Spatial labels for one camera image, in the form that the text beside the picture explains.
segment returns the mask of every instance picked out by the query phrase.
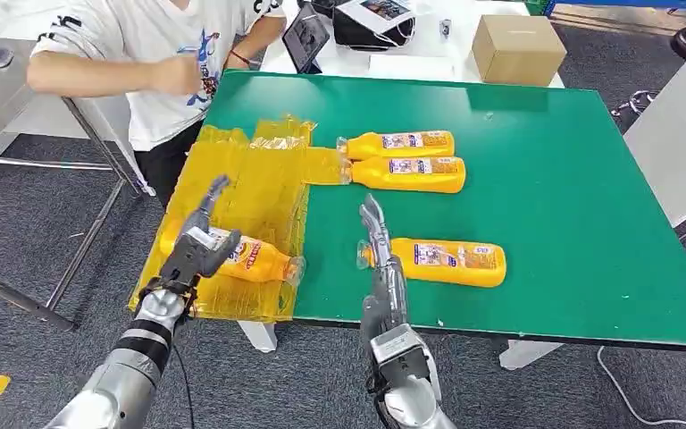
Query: bottle label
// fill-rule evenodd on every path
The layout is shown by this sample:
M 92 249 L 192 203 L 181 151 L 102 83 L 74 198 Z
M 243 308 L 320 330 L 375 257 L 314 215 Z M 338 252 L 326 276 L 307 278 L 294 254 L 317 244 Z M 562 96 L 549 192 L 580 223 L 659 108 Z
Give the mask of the bottle label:
M 495 270 L 496 258 L 490 246 L 461 246 L 459 247 L 459 261 L 467 268 L 479 270 Z
M 393 158 L 389 161 L 390 172 L 394 174 L 432 174 L 430 158 Z
M 414 264 L 494 270 L 496 258 L 493 253 L 493 248 L 489 246 L 459 246 L 458 255 L 454 257 L 439 244 L 415 244 Z
M 422 144 L 425 146 L 445 146 L 448 144 L 445 131 L 427 131 L 422 133 Z
M 432 158 L 432 172 L 451 173 L 459 172 L 459 160 L 453 156 Z
M 386 149 L 400 149 L 402 147 L 422 147 L 422 134 L 400 132 L 398 134 L 382 134 L 382 146 Z
M 456 266 L 456 258 L 439 244 L 415 244 L 414 263 L 416 265 Z
M 219 246 L 230 235 L 230 232 L 210 227 L 209 235 L 217 240 L 217 246 Z M 240 243 L 224 263 L 228 265 L 245 264 L 246 269 L 250 269 L 254 262 L 256 262 L 256 257 L 259 255 L 259 249 L 261 248 L 261 241 L 241 236 Z

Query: person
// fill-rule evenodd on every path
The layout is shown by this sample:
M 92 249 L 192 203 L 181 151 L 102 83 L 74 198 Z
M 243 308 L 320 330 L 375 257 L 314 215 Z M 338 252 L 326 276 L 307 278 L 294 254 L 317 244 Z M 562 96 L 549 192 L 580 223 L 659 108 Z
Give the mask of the person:
M 63 97 L 126 94 L 130 144 L 166 208 L 222 70 L 248 68 L 285 29 L 278 2 L 72 0 L 40 35 L 28 83 Z

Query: tablet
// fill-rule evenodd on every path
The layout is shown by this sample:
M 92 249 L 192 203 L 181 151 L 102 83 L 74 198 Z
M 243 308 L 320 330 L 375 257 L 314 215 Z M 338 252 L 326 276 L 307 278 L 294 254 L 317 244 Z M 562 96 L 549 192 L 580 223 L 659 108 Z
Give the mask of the tablet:
M 296 19 L 282 35 L 282 43 L 288 49 L 298 73 L 320 72 L 314 64 L 314 58 L 328 40 L 330 33 L 324 28 L 322 20 L 309 2 L 301 8 Z

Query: black pants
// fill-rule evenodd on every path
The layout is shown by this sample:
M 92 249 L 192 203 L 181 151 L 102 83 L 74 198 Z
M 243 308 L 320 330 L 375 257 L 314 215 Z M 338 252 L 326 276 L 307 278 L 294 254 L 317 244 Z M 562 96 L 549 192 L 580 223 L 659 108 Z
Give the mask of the black pants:
M 135 160 L 146 178 L 148 186 L 154 188 L 156 197 L 167 208 L 172 192 L 175 191 L 177 179 L 182 166 L 185 165 L 185 153 L 196 142 L 203 121 L 194 123 L 169 141 L 154 147 L 148 152 L 136 152 Z

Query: hand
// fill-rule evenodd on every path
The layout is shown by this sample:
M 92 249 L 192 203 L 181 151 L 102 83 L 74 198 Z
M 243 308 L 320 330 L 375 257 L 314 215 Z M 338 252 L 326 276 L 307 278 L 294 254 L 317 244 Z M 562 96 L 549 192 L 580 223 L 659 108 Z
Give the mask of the hand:
M 186 96 L 201 90 L 201 71 L 193 54 L 177 55 L 153 64 L 150 88 L 154 91 Z
M 241 60 L 240 58 L 236 57 L 233 53 L 228 52 L 227 53 L 227 60 L 225 61 L 224 67 L 222 67 L 224 70 L 227 69 L 242 69 L 242 70 L 247 70 L 248 69 L 248 64 Z

